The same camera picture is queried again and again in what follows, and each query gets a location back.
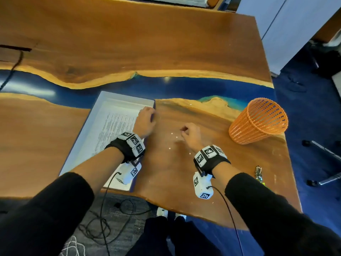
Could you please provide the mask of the black office chair base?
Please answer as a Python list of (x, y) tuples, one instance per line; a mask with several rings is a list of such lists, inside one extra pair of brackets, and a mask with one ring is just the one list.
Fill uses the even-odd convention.
[(341, 43), (338, 46), (325, 46), (322, 42), (310, 40), (309, 52), (315, 69), (313, 72), (323, 78), (331, 78), (341, 71)]

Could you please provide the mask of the person's left forearm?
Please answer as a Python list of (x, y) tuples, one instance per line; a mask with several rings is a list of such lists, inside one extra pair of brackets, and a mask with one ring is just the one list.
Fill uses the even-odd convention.
[(0, 220), (0, 256), (59, 256), (124, 159), (119, 149), (106, 148), (9, 211)]

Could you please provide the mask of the person's dark trouser legs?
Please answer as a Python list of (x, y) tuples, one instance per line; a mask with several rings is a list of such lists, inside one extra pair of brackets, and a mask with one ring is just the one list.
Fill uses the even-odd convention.
[(172, 224), (164, 216), (148, 218), (144, 231), (126, 256), (173, 256), (167, 238), (175, 248), (175, 256), (223, 256), (221, 251), (183, 216)]

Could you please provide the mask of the black wristband with marker cubes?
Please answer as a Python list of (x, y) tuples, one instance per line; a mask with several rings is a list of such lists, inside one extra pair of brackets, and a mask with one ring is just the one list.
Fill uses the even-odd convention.
[(133, 132), (123, 132), (113, 141), (105, 146), (105, 149), (115, 147), (124, 155), (122, 163), (135, 161), (145, 154), (145, 145), (143, 140)]
[(216, 145), (206, 146), (201, 149), (194, 156), (193, 162), (200, 177), (207, 175), (214, 177), (212, 171), (221, 162), (231, 164), (222, 149)]

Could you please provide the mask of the person's left hand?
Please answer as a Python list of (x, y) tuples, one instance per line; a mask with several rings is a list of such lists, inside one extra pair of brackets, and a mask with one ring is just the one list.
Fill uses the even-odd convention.
[(133, 127), (133, 132), (138, 135), (141, 139), (148, 137), (154, 130), (156, 125), (156, 121), (153, 123), (147, 123), (143, 119), (143, 109), (139, 111), (139, 114), (135, 120), (135, 124)]

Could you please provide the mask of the person's right hand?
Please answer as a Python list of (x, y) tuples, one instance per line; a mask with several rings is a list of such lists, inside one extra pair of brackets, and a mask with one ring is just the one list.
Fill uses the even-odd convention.
[(202, 144), (201, 130), (196, 124), (185, 123), (185, 125), (181, 128), (181, 136), (193, 153), (198, 153), (202, 148), (204, 148), (204, 145)]

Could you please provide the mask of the white cabinet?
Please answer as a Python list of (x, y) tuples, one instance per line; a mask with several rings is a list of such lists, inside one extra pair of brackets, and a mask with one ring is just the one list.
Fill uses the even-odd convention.
[(237, 14), (254, 16), (269, 70), (284, 66), (341, 8), (341, 0), (241, 0)]

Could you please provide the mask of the orange plastic mesh basket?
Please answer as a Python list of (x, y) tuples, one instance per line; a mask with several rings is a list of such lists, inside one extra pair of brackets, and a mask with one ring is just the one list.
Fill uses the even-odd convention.
[(288, 116), (278, 103), (268, 98), (255, 98), (232, 122), (228, 132), (234, 142), (246, 145), (283, 135), (288, 125)]

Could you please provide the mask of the person's right forearm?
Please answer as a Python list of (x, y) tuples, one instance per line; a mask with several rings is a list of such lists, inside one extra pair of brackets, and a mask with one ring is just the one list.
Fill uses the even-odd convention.
[(265, 256), (341, 256), (341, 237), (228, 162), (212, 169)]

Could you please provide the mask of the office chair base with castors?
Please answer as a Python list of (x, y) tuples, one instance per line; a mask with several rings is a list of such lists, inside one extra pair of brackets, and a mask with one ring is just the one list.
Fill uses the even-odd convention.
[[(311, 141), (309, 141), (309, 140), (302, 140), (301, 144), (304, 147), (315, 146), (319, 150), (327, 153), (328, 155), (332, 156), (334, 159), (338, 160), (341, 163), (341, 156), (335, 154), (331, 150), (325, 148), (324, 146), (320, 145), (319, 143), (317, 143), (317, 142), (315, 142), (313, 140), (311, 140)], [(322, 181), (307, 180), (306, 184), (308, 186), (311, 186), (311, 187), (318, 187), (318, 186), (329, 184), (329, 183), (334, 182), (334, 181), (341, 181), (341, 172), (339, 172), (339, 173), (337, 173), (337, 174), (335, 174), (333, 176), (330, 176), (327, 179), (324, 179)]]

